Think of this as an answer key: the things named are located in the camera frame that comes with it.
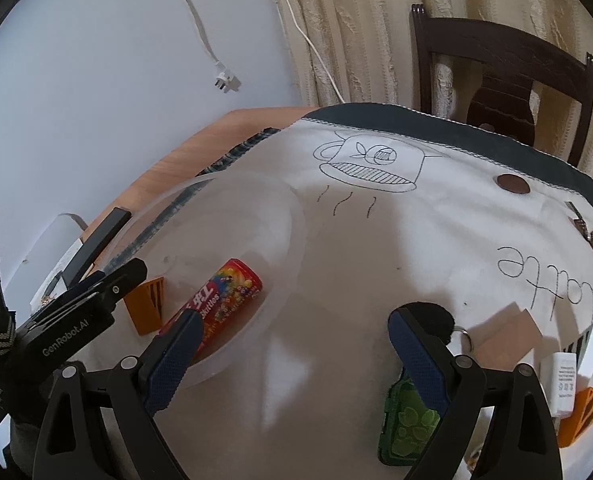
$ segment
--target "clear plastic bowl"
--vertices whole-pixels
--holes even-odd
[[[294,285],[305,251],[305,218],[288,184],[246,171],[199,176],[151,202],[123,227],[104,255],[109,271],[132,257],[145,261],[148,280],[163,276],[166,321],[229,259],[238,258],[263,282],[253,303],[193,364],[180,387],[217,374],[267,330]],[[152,337],[139,336],[123,301],[115,323],[87,348],[88,369],[113,367],[139,355]]]

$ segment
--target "white wall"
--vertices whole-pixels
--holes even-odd
[[[91,221],[184,139],[241,107],[299,105],[274,0],[22,0],[0,28],[0,255],[10,279],[54,217]]]

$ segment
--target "chair backrest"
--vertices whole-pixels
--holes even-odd
[[[422,112],[432,113],[432,54],[474,59],[490,70],[484,74],[483,87],[473,99],[468,123],[472,113],[476,116],[472,120],[475,120],[492,112],[494,95],[507,94],[509,97],[502,105],[504,110],[509,107],[511,113],[505,111],[497,116],[505,115],[508,120],[505,127],[513,123],[516,137],[533,144],[534,120],[531,112],[528,113],[529,91],[532,81],[539,81],[581,104],[579,124],[567,160],[573,166],[579,164],[593,108],[593,56],[590,53],[583,64],[553,44],[517,28],[464,18],[430,18],[422,4],[413,5],[411,11],[419,59]],[[530,129],[532,142],[529,142]]]

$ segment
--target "label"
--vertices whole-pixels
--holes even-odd
[[[560,399],[574,397],[576,393],[576,367],[561,366],[558,376],[558,393]]]
[[[87,319],[81,320],[81,322],[78,325],[75,325],[69,332],[66,332],[61,337],[57,337],[56,340],[50,346],[43,348],[41,353],[45,357],[49,357],[49,355],[51,353],[56,352],[59,348],[61,348],[62,345],[67,343],[70,339],[72,339],[78,333],[85,330],[87,327],[89,327],[89,325],[90,325],[90,322]]]

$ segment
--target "metal ring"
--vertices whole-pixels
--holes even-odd
[[[462,326],[454,325],[454,330],[452,330],[452,333],[454,332],[460,332],[465,337],[467,337],[467,342],[470,344],[470,349],[468,350],[468,352],[472,352],[474,350],[474,343],[471,342],[471,337],[467,333],[467,330],[465,330]]]

